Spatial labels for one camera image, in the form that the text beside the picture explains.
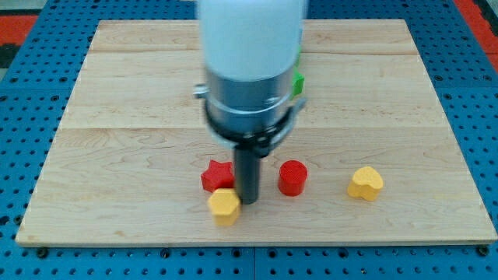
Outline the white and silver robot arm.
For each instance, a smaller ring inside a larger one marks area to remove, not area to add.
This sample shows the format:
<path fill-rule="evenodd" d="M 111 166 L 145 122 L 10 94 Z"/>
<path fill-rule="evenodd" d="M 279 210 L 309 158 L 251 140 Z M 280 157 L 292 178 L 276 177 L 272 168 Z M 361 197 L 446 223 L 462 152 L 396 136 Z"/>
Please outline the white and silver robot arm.
<path fill-rule="evenodd" d="M 293 126 L 289 105 L 303 0 L 200 0 L 197 3 L 211 129 L 258 158 Z"/>

